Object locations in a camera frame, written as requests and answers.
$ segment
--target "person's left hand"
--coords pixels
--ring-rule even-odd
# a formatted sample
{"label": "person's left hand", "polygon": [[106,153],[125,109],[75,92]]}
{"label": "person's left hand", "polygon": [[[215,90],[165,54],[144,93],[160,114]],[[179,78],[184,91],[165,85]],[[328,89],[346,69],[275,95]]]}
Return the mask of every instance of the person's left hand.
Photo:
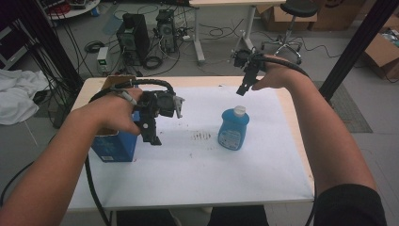
{"label": "person's left hand", "polygon": [[[137,88],[126,89],[136,100],[140,100],[143,91]],[[83,114],[89,114],[96,121],[99,128],[121,130],[134,135],[140,134],[140,129],[132,121],[134,106],[120,98],[115,93],[109,93],[88,105],[80,108]]]}

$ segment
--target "white cloth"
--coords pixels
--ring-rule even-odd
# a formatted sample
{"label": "white cloth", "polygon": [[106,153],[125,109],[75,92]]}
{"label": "white cloth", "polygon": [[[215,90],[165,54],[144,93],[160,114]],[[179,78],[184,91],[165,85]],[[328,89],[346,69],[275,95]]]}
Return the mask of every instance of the white cloth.
{"label": "white cloth", "polygon": [[10,125],[33,116],[39,110],[33,97],[48,85],[42,71],[0,70],[0,124]]}

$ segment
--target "blue bottle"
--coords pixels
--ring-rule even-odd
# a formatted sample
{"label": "blue bottle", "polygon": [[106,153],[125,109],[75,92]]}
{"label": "blue bottle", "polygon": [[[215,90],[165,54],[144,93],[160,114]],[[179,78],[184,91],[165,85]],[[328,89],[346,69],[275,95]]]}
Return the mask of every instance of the blue bottle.
{"label": "blue bottle", "polygon": [[225,110],[222,114],[223,123],[220,127],[217,140],[227,149],[237,151],[243,146],[246,137],[249,115],[244,106]]}

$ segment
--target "stool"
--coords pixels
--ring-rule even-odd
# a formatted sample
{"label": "stool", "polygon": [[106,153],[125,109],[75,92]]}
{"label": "stool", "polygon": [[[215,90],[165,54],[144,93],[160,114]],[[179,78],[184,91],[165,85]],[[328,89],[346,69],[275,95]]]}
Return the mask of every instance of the stool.
{"label": "stool", "polygon": [[[309,0],[287,0],[284,4],[280,5],[281,9],[286,13],[293,15],[293,19],[291,20],[290,26],[288,30],[285,32],[285,37],[278,35],[276,40],[272,41],[262,41],[262,49],[264,49],[264,45],[267,44],[277,44],[279,45],[279,49],[275,52],[275,56],[281,51],[283,48],[289,49],[296,55],[296,64],[302,63],[301,55],[298,53],[300,48],[302,47],[302,42],[296,41],[288,41],[291,36],[291,32],[293,31],[295,18],[296,17],[311,17],[316,14],[318,7],[315,3]],[[296,50],[291,47],[292,45],[296,45]]]}

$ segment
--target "hand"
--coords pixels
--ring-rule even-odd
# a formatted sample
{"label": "hand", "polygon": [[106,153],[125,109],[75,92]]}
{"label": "hand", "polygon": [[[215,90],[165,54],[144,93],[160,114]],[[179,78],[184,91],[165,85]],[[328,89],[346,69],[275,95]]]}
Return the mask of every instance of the hand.
{"label": "hand", "polygon": [[[288,61],[287,59],[278,56],[265,55],[265,57]],[[290,82],[293,80],[292,78],[296,78],[298,76],[305,77],[303,74],[277,63],[265,62],[265,66],[266,75],[261,79],[261,81],[252,86],[252,90],[259,90],[263,88],[287,88],[290,85]]]}
{"label": "hand", "polygon": [[[135,99],[140,100],[143,91],[141,89],[126,89]],[[133,105],[113,92],[97,99],[79,109],[82,114],[90,116],[100,128],[121,130],[134,135],[140,134],[140,129],[132,121]]]}

